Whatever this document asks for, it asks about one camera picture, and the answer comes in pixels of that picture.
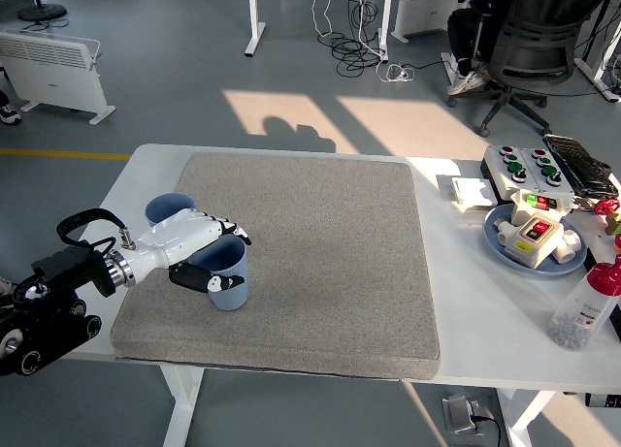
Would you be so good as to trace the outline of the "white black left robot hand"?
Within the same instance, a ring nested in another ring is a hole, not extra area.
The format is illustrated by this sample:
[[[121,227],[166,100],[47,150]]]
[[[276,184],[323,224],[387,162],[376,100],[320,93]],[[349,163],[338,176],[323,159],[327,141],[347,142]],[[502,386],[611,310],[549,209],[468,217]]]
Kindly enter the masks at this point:
[[[178,211],[143,232],[134,248],[118,252],[125,286],[139,284],[156,269],[166,269],[173,283],[202,293],[228,291],[244,284],[240,275],[225,276],[187,262],[191,255],[224,235],[234,235],[251,244],[245,230],[226,218],[193,208]]]

